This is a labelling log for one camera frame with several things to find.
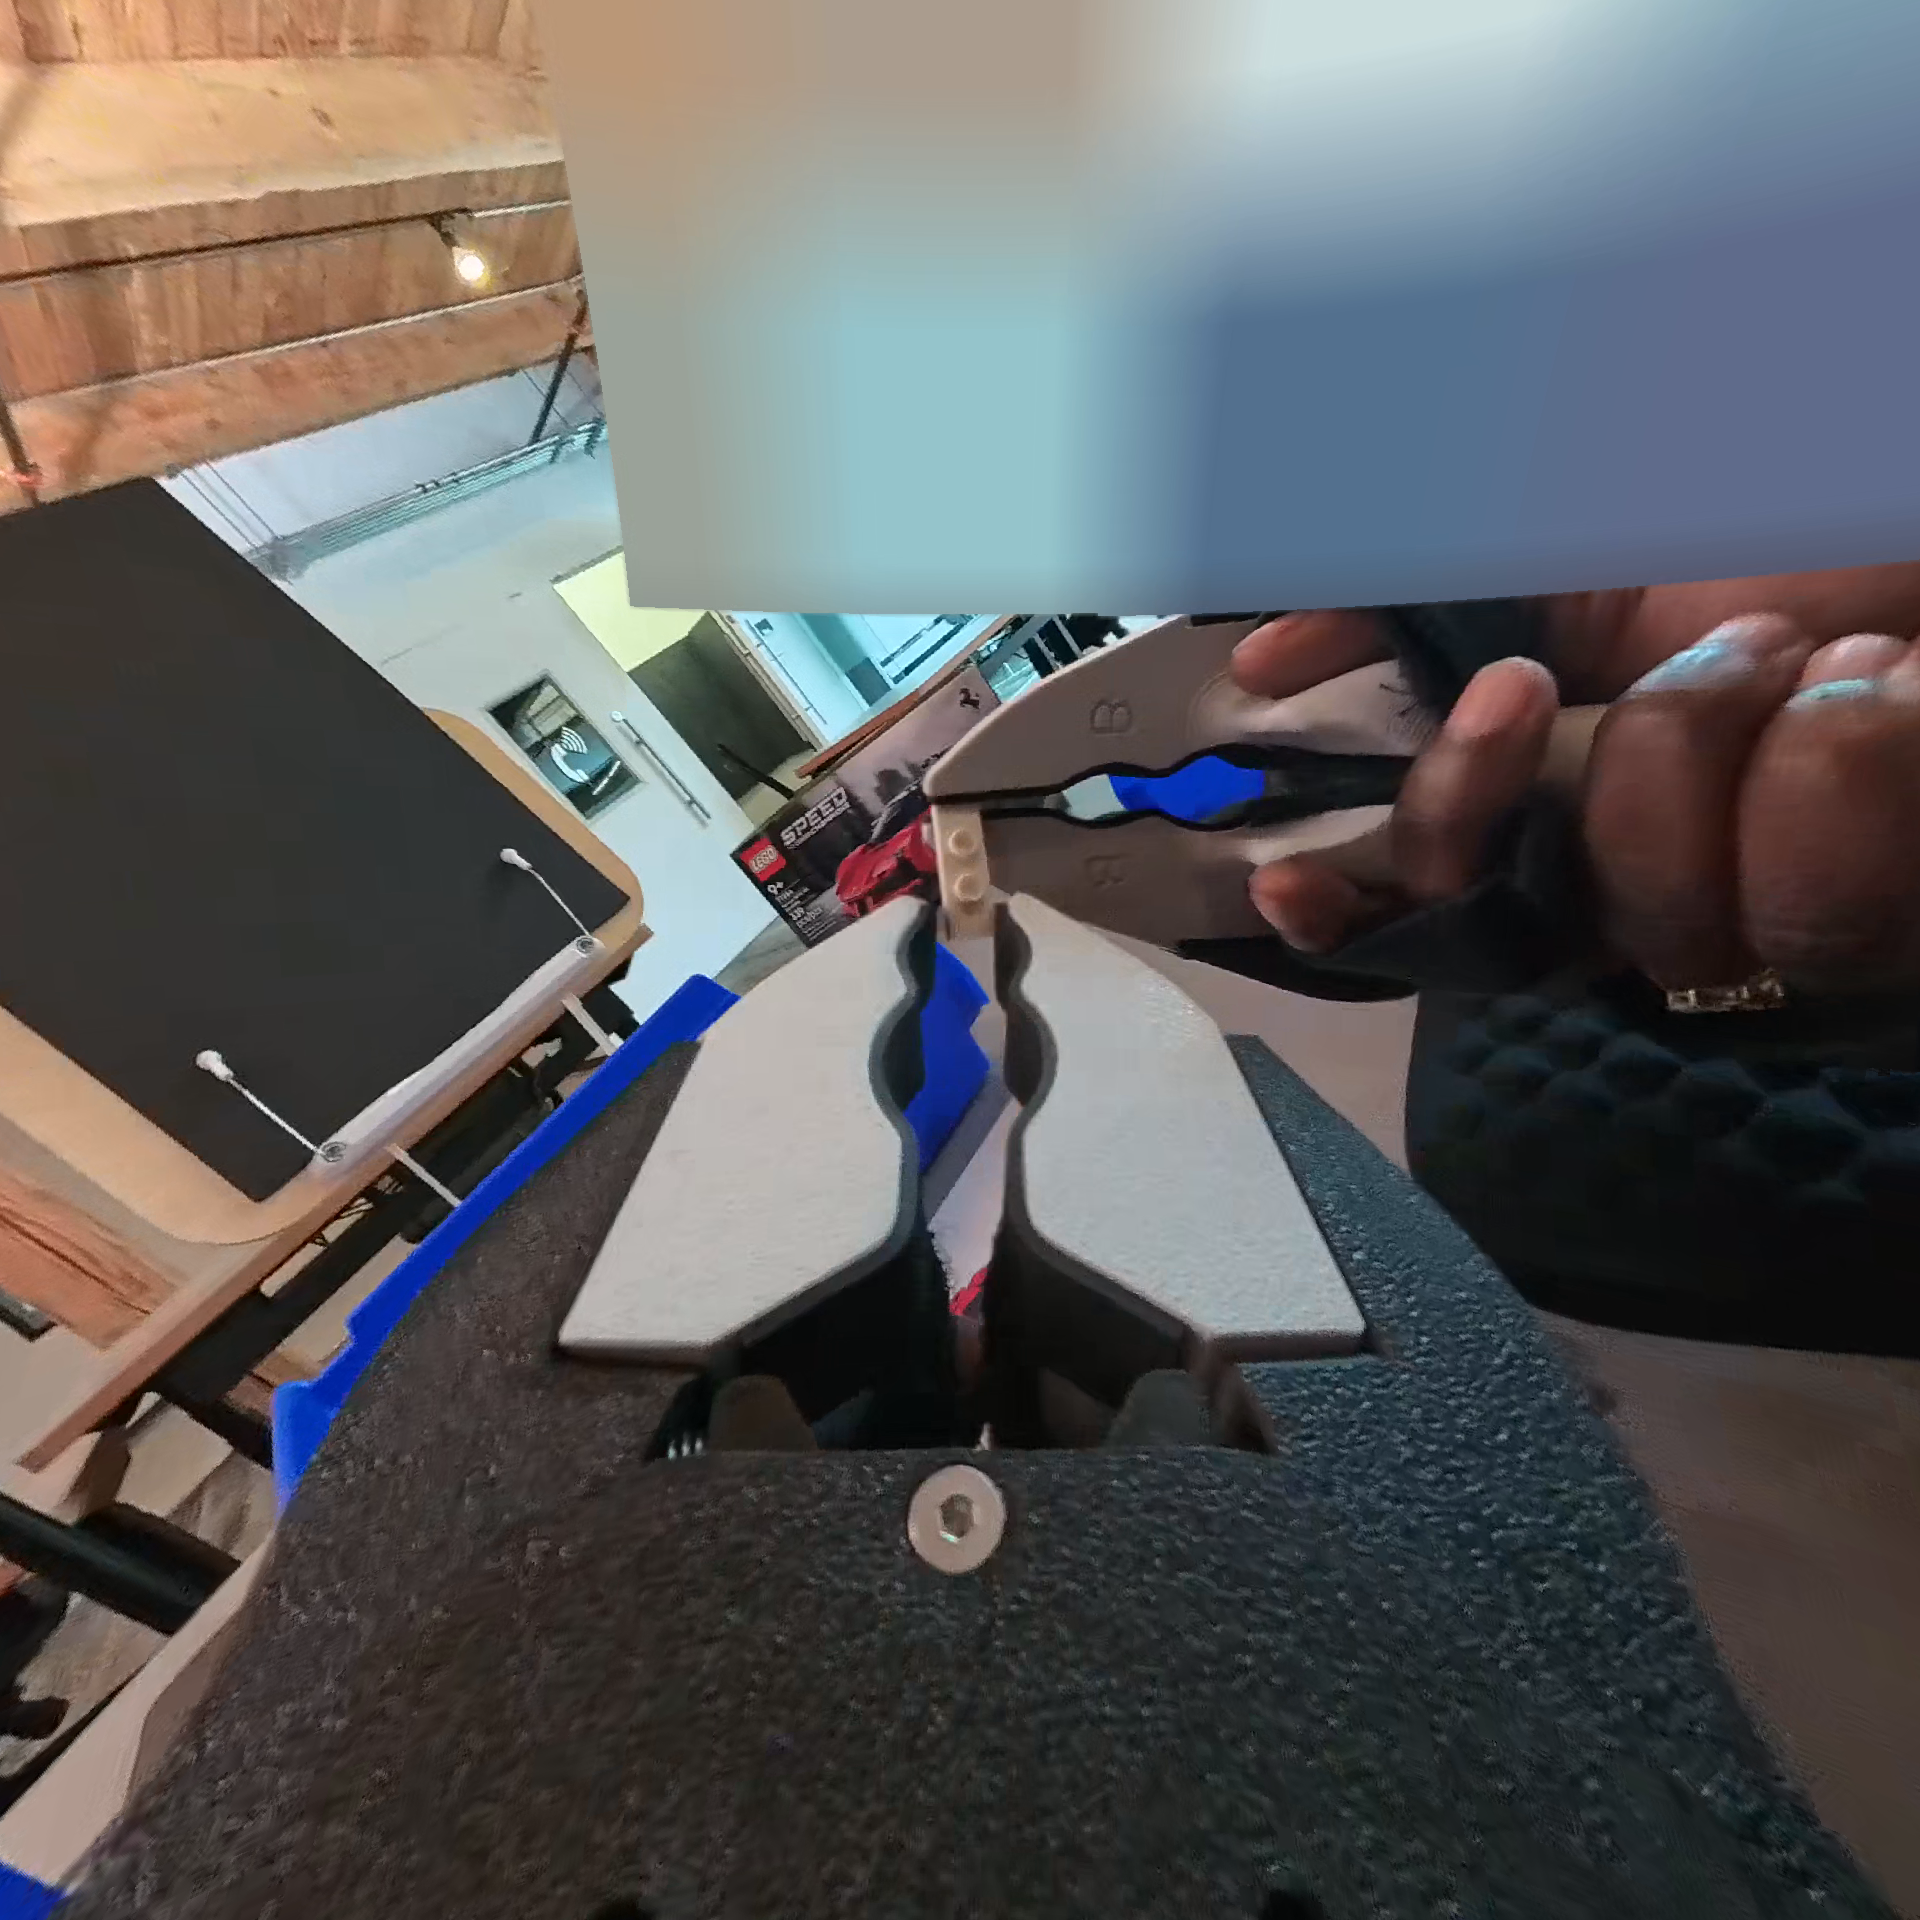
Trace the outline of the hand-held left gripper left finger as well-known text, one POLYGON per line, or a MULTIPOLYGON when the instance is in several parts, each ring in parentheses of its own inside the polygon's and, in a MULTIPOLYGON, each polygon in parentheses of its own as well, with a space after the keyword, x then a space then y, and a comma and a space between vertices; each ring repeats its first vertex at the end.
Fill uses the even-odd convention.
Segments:
POLYGON ((565 1356, 718 1359, 909 1247, 930 962, 930 908, 895 901, 709 1030, 561 1320, 565 1356))

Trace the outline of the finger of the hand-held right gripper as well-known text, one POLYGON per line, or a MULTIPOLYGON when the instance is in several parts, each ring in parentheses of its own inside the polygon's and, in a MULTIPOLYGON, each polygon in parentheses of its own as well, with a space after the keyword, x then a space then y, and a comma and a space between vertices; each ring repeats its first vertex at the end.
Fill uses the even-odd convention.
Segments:
POLYGON ((992 818, 992 884, 1163 948, 1261 938, 1272 925, 1254 897, 1257 870, 1346 847, 1361 847, 1371 870, 1384 864, 1389 821, 1391 801, 1303 813, 1250 800, 1202 823, 1155 808, 1094 821, 1014 808, 992 818))
POLYGON ((1257 774, 1302 756, 1403 761, 1426 713, 1395 661, 1269 700, 1232 673, 1261 614, 1181 614, 995 708, 923 774, 938 805, 1045 800, 1094 774, 1173 776, 1218 759, 1257 774))

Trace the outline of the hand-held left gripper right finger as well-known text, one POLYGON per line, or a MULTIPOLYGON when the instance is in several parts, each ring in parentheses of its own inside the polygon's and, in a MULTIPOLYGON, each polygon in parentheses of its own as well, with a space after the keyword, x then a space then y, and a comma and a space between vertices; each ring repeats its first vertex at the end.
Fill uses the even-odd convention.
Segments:
POLYGON ((1002 1223, 1207 1358, 1359 1353, 1361 1304, 1215 1017, 1033 896, 999 910, 998 968, 1002 1223))

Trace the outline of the small white lego plate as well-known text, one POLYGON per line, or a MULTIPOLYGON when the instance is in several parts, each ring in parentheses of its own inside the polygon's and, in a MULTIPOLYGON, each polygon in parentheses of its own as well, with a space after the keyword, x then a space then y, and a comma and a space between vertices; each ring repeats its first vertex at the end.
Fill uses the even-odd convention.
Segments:
POLYGON ((945 937, 951 944, 992 937, 998 889, 979 807, 935 801, 928 812, 945 937))

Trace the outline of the large blue parts bin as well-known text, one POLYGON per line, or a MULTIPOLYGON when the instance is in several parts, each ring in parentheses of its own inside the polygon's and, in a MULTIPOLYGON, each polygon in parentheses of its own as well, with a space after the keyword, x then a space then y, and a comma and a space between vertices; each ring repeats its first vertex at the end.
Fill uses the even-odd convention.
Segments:
POLYGON ((946 1452, 653 1456, 553 1353, 688 1049, 461 1247, 353 1389, 191 1728, 56 1916, 1007 1916, 946 1452))

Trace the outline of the lego set box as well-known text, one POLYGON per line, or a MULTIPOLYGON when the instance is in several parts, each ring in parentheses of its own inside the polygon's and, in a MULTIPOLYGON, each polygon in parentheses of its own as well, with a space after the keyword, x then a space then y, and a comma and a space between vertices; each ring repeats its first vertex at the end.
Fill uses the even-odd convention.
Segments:
POLYGON ((923 776, 998 708, 979 661, 949 668, 827 756, 735 847, 735 866, 806 945, 898 897, 938 903, 923 776))

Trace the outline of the person's right hand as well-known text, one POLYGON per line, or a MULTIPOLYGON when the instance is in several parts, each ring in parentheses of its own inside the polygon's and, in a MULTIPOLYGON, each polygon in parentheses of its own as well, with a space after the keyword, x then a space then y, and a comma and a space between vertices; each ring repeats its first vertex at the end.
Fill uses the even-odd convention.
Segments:
POLYGON ((1816 996, 1918 980, 1918 565, 1569 592, 1537 658, 1489 663, 1416 759, 1382 880, 1257 868, 1257 913, 1331 953, 1464 896, 1546 780, 1561 696, 1603 720, 1578 844, 1603 945, 1669 992, 1777 973, 1816 996))

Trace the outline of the black wrist rest pad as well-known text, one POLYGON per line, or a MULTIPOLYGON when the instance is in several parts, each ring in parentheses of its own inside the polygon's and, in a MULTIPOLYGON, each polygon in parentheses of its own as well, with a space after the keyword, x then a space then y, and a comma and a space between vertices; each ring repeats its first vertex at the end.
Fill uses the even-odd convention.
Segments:
POLYGON ((1408 1167, 1535 1304, 1918 1356, 1917 998, 1671 1015, 1630 976, 1419 998, 1408 1167))

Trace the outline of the phone door sign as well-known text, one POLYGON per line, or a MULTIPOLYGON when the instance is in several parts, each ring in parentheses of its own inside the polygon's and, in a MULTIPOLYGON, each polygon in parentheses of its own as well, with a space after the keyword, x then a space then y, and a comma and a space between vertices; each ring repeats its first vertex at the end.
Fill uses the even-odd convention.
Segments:
POLYGON ((487 708, 497 729, 583 818, 622 801, 639 786, 634 768, 608 745, 561 684, 539 676, 487 708))

